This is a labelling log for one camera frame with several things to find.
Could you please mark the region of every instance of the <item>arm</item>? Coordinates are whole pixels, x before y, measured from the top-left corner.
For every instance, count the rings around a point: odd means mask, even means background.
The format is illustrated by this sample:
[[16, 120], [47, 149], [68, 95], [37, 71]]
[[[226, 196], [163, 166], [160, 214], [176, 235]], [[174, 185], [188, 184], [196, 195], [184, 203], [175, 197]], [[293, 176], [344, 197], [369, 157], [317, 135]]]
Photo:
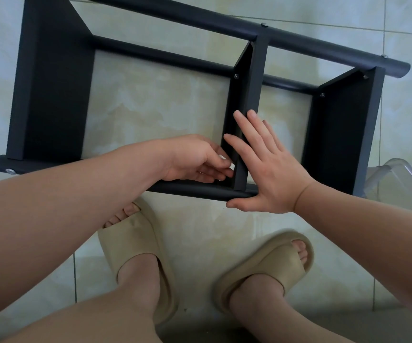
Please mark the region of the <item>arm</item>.
[[248, 112], [235, 119], [249, 140], [224, 138], [241, 155], [259, 194], [234, 199], [243, 211], [293, 211], [338, 245], [404, 302], [412, 304], [412, 212], [344, 194], [309, 176], [271, 126]]
[[225, 154], [207, 138], [189, 135], [0, 181], [0, 310], [156, 181], [231, 176], [230, 161], [217, 153]]

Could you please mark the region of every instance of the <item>black metal frame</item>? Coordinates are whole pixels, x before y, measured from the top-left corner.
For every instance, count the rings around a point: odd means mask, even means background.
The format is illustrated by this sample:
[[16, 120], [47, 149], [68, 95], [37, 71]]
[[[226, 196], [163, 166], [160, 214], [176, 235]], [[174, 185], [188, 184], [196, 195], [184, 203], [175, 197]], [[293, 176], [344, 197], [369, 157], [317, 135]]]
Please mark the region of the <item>black metal frame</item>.
[[[91, 0], [248, 40], [234, 67], [93, 35], [68, 0], [25, 0], [6, 155], [0, 172], [23, 174], [81, 159], [95, 50], [111, 51], [230, 78], [223, 133], [243, 134], [232, 117], [258, 111], [262, 85], [312, 95], [302, 165], [313, 178], [361, 196], [385, 75], [410, 65], [170, 0]], [[268, 46], [354, 67], [314, 86], [263, 73]], [[213, 184], [160, 181], [150, 191], [227, 201], [258, 193], [235, 162]]]

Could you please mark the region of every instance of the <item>beige sandal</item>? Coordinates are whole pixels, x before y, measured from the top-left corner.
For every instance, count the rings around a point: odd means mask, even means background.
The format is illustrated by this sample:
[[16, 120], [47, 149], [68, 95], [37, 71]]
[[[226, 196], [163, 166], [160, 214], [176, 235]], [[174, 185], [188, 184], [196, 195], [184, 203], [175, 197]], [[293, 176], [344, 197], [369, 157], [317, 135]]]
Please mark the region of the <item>beige sandal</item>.
[[132, 257], [154, 254], [160, 268], [160, 298], [153, 320], [161, 324], [176, 312], [179, 300], [175, 293], [174, 274], [169, 265], [155, 213], [138, 198], [134, 203], [140, 211], [127, 219], [98, 231], [101, 248], [117, 280], [118, 271]]
[[[292, 245], [294, 240], [301, 240], [306, 244], [308, 259], [304, 265]], [[271, 238], [251, 257], [219, 279], [214, 286], [214, 302], [220, 311], [231, 314], [228, 308], [231, 294], [247, 277], [257, 273], [276, 279], [283, 286], [285, 295], [311, 269], [313, 260], [313, 246], [305, 235], [295, 231], [283, 232]]]

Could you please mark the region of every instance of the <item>foot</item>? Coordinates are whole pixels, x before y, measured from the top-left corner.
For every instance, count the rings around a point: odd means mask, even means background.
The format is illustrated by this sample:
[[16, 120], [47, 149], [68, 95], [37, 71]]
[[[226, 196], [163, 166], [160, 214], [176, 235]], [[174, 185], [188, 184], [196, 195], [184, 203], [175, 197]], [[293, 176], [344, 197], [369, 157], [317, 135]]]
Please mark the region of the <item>foot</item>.
[[[104, 228], [119, 223], [140, 211], [140, 208], [131, 203], [118, 211], [105, 224]], [[153, 254], [139, 254], [123, 264], [117, 274], [119, 288], [131, 288], [139, 294], [137, 303], [141, 308], [148, 309], [153, 314], [160, 295], [160, 272], [157, 257]]]
[[[301, 240], [294, 240], [292, 245], [304, 265], [308, 260], [306, 244]], [[283, 286], [273, 277], [266, 274], [253, 274], [231, 294], [229, 307], [237, 319], [243, 322], [247, 321], [247, 317], [260, 312], [266, 304], [272, 303], [276, 298], [285, 302], [283, 296]]]

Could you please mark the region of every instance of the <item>transparent plastic container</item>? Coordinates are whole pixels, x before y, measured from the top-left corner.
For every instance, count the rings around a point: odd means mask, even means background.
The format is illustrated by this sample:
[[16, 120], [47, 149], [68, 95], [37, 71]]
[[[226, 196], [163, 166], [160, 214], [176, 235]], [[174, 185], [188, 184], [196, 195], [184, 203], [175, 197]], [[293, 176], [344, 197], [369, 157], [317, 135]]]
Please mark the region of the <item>transparent plastic container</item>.
[[382, 166], [369, 167], [364, 196], [412, 210], [412, 167], [403, 159], [390, 159]]

